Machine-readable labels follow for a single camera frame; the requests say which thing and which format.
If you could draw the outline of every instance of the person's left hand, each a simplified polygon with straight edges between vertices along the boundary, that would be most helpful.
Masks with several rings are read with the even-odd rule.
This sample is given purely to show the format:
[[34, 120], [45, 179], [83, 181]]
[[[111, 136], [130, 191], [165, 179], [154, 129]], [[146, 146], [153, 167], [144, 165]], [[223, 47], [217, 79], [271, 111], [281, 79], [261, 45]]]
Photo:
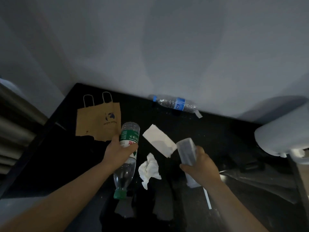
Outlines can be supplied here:
[[137, 143], [133, 143], [125, 148], [120, 146], [119, 135], [114, 135], [111, 143], [106, 148], [102, 164], [113, 173], [126, 162], [129, 156], [136, 151], [137, 148]]

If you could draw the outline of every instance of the kettle handle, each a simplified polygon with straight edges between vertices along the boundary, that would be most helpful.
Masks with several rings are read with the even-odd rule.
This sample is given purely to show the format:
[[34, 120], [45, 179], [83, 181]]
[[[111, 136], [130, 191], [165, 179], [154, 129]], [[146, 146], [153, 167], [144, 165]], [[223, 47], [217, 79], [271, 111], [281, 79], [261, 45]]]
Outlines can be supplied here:
[[305, 156], [303, 149], [291, 149], [289, 154], [294, 162], [298, 164], [309, 164], [309, 157], [303, 157]]

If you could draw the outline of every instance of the luckin coffee logo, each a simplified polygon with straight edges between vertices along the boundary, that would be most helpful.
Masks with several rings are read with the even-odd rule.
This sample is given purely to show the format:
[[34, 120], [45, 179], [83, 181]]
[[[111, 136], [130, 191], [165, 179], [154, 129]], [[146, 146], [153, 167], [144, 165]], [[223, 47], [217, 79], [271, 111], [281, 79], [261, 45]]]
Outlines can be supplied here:
[[115, 119], [115, 115], [113, 112], [108, 113], [108, 115], [106, 115], [105, 113], [105, 120], [108, 121], [109, 119]]

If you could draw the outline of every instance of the white straw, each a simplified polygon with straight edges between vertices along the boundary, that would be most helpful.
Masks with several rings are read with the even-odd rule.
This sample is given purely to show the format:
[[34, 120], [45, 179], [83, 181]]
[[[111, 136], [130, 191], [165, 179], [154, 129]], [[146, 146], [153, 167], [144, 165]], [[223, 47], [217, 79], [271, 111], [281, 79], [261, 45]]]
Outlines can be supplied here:
[[207, 194], [207, 190], [204, 189], [204, 193], [205, 193], [205, 196], [206, 196], [208, 208], [211, 209], [211, 202], [209, 201], [209, 197], [208, 197], [208, 194]]

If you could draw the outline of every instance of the green and white label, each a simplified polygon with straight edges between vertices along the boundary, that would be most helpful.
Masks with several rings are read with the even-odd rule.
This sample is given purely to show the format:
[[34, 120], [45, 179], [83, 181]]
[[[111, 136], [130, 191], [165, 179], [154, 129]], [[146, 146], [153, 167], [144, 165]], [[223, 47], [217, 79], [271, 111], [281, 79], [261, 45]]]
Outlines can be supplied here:
[[[138, 143], [138, 132], [134, 130], [123, 130], [120, 136], [120, 145], [122, 147], [128, 147], [133, 143]], [[133, 152], [130, 157], [136, 159], [137, 150]]]

